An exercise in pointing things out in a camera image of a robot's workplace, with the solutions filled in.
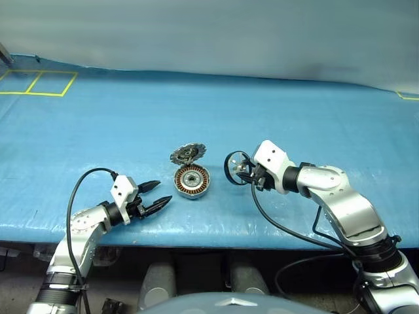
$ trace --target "black band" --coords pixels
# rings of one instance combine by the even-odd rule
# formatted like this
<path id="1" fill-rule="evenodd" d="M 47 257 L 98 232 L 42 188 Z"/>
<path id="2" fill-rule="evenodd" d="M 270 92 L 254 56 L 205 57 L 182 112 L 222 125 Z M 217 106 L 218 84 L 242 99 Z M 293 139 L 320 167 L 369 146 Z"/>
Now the black band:
<path id="1" fill-rule="evenodd" d="M 35 302 L 76 305 L 80 292 L 73 292 L 67 289 L 41 289 Z"/>
<path id="2" fill-rule="evenodd" d="M 392 270 L 401 263 L 401 255 L 396 248 L 396 241 L 390 236 L 373 245 L 364 247 L 351 247 L 362 263 L 364 271 L 369 273 L 382 273 Z"/>
<path id="3" fill-rule="evenodd" d="M 289 166 L 283 173 L 282 187 L 285 191 L 299 192 L 297 187 L 297 178 L 301 168 Z"/>
<path id="4" fill-rule="evenodd" d="M 77 286 L 77 276 L 72 273 L 49 273 L 46 275 L 35 302 L 75 305 L 80 292 L 70 288 L 56 289 L 50 285 Z"/>
<path id="5" fill-rule="evenodd" d="M 120 214 L 120 211 L 115 203 L 110 203 L 105 206 L 107 214 L 109 215 L 109 220 L 112 226 L 120 224 L 124 219 Z"/>

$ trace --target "black cable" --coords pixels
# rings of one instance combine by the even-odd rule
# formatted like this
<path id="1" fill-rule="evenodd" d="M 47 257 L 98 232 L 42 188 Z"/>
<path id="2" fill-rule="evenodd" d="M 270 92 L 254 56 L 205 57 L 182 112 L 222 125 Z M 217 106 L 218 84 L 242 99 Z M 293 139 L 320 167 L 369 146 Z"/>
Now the black cable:
<path id="1" fill-rule="evenodd" d="M 94 169 L 91 169 L 91 170 L 85 172 L 80 177 L 80 179 L 76 182 L 76 185 L 74 186 L 73 191 L 71 192 L 70 200 L 68 201 L 68 206 L 67 206 L 67 220 L 66 220 L 66 230 L 65 230 L 65 233 L 66 233 L 66 237 L 67 237 L 68 255 L 69 255 L 70 260 L 71 260 L 71 263 L 72 263 L 72 265 L 74 267 L 74 270 L 75 270 L 75 273 L 76 273 L 76 276 L 77 276 L 77 281 L 79 282 L 79 285 L 80 286 L 83 286 L 84 285 L 84 279 L 83 279 L 83 277 L 81 275 L 79 265 L 77 265 L 76 259 L 74 257 L 74 254 L 73 254 L 73 246 L 71 244 L 71 227 L 70 227 L 71 208 L 73 206 L 74 197 L 76 195 L 77 190 L 80 187 L 80 184 L 82 183 L 82 181 L 84 180 L 85 177 L 87 177 L 89 174 L 91 174 L 92 172 L 95 172 L 95 171 L 106 171 L 106 172 L 109 172 L 114 180 L 115 180 L 115 178 L 118 175 L 116 172 L 114 172 L 114 171 L 112 171 L 110 169 L 107 169 L 107 168 L 94 168 Z M 86 290 L 84 289 L 84 287 L 81 288 L 81 294 L 82 294 L 82 297 L 83 297 L 84 308 L 86 310 L 86 314 L 90 314 L 89 302 L 88 302 L 87 293 L 86 293 Z"/>
<path id="2" fill-rule="evenodd" d="M 281 288 L 280 283 L 279 283 L 280 275 L 285 270 L 288 270 L 289 268 L 292 268 L 296 265 L 303 264 L 303 263 L 306 263 L 306 262 L 313 262 L 315 260 L 323 260 L 323 259 L 326 259 L 326 258 L 334 258 L 334 257 L 341 257 L 341 256 L 344 256 L 344 254 L 339 253 L 339 254 L 327 254 L 327 255 L 312 256 L 312 257 L 303 258 L 301 260 L 297 260 L 295 262 L 292 262 L 290 264 L 285 265 L 284 267 L 280 268 L 275 274 L 274 283 L 275 283 L 276 289 L 278 290 L 278 292 L 281 294 L 281 296 L 283 298 L 289 300 L 290 297 L 288 297 L 288 295 L 283 291 L 283 289 Z"/>
<path id="3" fill-rule="evenodd" d="M 317 210 L 316 219 L 314 220 L 313 227 L 312 227 L 313 232 L 315 234 L 317 234 L 318 236 L 325 237 L 326 239 L 329 239 L 330 241 L 335 242 L 337 245 L 340 245 L 351 257 L 356 258 L 356 255 L 353 252 L 353 250 L 351 250 L 343 242 L 339 241 L 338 239 L 336 239 L 336 238 L 334 238 L 334 237 L 332 237 L 328 234 L 324 234 L 323 232 L 317 231 L 317 223 L 319 222 L 320 213 L 321 213 L 321 206 L 319 206 L 319 208 Z"/>
<path id="4" fill-rule="evenodd" d="M 318 241 L 316 239 L 312 239 L 310 237 L 306 237 L 305 235 L 299 234 L 293 230 L 290 230 L 288 228 L 286 228 L 285 226 L 282 226 L 281 224 L 277 223 L 275 220 L 273 220 L 272 218 L 270 218 L 268 216 L 268 214 L 263 210 L 261 204 L 259 203 L 259 201 L 257 200 L 257 196 L 256 196 L 256 191 L 255 191 L 255 181 L 252 181 L 251 183 L 251 195 L 253 196 L 253 201 L 256 204 L 256 207 L 258 208 L 259 212 L 262 214 L 262 216 L 269 221 L 272 225 L 274 225 L 275 227 L 277 227 L 278 229 L 294 236 L 297 237 L 301 240 L 316 244 L 316 245 L 320 245 L 321 247 L 327 247 L 328 249 L 334 250 L 334 251 L 338 251 L 341 252 L 342 249 L 340 247 L 337 247 L 335 245 L 332 244 L 328 244 L 322 241 Z"/>

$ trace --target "gray floor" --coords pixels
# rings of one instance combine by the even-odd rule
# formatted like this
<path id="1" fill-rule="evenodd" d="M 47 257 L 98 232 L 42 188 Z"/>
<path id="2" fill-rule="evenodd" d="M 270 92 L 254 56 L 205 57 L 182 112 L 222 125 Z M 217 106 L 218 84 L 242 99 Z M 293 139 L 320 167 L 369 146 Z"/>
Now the gray floor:
<path id="1" fill-rule="evenodd" d="M 116 264 L 110 267 L 94 268 L 90 273 L 88 291 L 92 313 L 101 313 L 101 307 L 106 298 L 124 302 L 127 305 L 125 313 L 135 313 L 141 280 L 148 265 L 165 255 L 167 251 L 126 248 Z M 228 290 L 222 276 L 222 261 L 225 260 L 228 251 L 209 253 L 171 250 L 171 252 L 176 264 L 179 294 Z M 261 271 L 270 291 L 274 292 L 272 278 L 276 269 L 296 259 L 296 256 L 305 257 L 313 253 L 250 251 L 247 254 Z M 0 273 L 0 313 L 25 313 L 28 305 L 34 301 L 38 293 L 47 266 L 48 263 L 41 262 L 30 254 L 8 258 L 5 271 Z M 292 279 L 287 277 L 282 279 L 283 285 L 286 286 L 283 289 L 297 301 L 345 314 L 357 304 L 350 291 L 352 276 L 350 272 L 351 269 L 346 262 L 312 265 L 310 276 L 304 273 L 304 268 L 296 268 L 288 274 Z M 365 313 L 361 308 L 354 311 L 354 314 L 361 313 Z"/>

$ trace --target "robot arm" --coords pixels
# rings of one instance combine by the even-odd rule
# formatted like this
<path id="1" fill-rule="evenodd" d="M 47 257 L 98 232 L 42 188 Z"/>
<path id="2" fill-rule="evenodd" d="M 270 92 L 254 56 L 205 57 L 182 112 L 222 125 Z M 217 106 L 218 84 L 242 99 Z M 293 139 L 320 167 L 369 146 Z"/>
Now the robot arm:
<path id="1" fill-rule="evenodd" d="M 172 197 L 166 196 L 156 200 L 149 207 L 142 206 L 139 193 L 148 192 L 159 183 L 149 181 L 137 186 L 132 178 L 119 175 L 111 189 L 115 202 L 105 201 L 71 217 L 72 251 L 83 278 L 86 278 L 90 270 L 96 246 L 102 235 L 121 222 L 129 224 L 133 217 L 147 217 L 170 201 Z M 52 257 L 38 296 L 27 313 L 76 314 L 76 303 L 84 289 L 86 287 L 78 284 L 69 256 L 67 238 L 64 237 Z"/>
<path id="2" fill-rule="evenodd" d="M 355 253 L 357 297 L 366 309 L 379 314 L 419 312 L 419 280 L 395 247 L 399 239 L 388 235 L 374 206 L 350 186 L 345 171 L 304 163 L 296 167 L 271 141 L 263 141 L 252 159 L 250 177 L 259 189 L 300 193 L 323 208 L 341 242 Z"/>

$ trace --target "metal disc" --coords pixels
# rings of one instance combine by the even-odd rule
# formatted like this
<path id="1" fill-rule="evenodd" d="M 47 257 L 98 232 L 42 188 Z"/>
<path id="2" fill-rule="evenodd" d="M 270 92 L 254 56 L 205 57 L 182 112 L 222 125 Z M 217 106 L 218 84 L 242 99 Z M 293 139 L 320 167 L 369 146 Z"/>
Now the metal disc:
<path id="1" fill-rule="evenodd" d="M 170 155 L 170 161 L 177 165 L 189 165 L 203 157 L 206 148 L 201 143 L 190 143 L 179 147 Z"/>

